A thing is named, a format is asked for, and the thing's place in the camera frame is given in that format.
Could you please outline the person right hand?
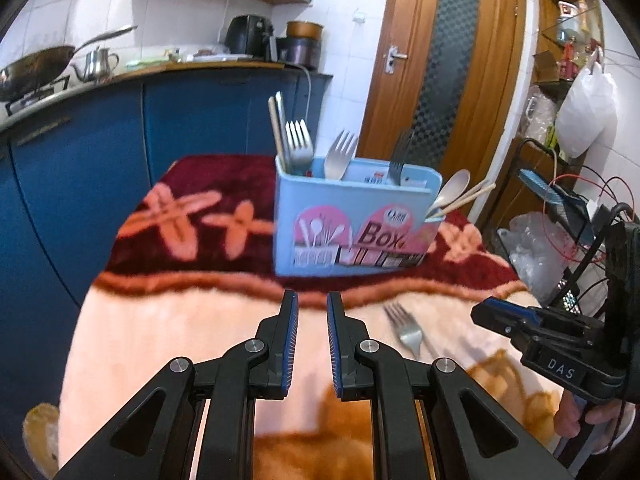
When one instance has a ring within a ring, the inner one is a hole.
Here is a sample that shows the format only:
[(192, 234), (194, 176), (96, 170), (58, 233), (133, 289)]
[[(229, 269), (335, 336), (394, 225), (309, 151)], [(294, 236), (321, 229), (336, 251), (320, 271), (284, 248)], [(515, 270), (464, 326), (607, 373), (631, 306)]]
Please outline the person right hand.
[[(555, 433), (561, 438), (574, 438), (580, 431), (580, 419), (582, 412), (574, 399), (574, 396), (567, 390), (563, 391), (559, 408), (553, 417)], [(613, 400), (608, 404), (597, 405), (585, 414), (585, 423), (591, 426), (605, 426), (605, 433), (602, 434), (598, 443), (594, 446), (593, 454), (602, 454), (611, 451), (616, 445), (622, 442), (629, 434), (634, 420), (636, 419), (636, 406), (623, 403), (620, 400)]]

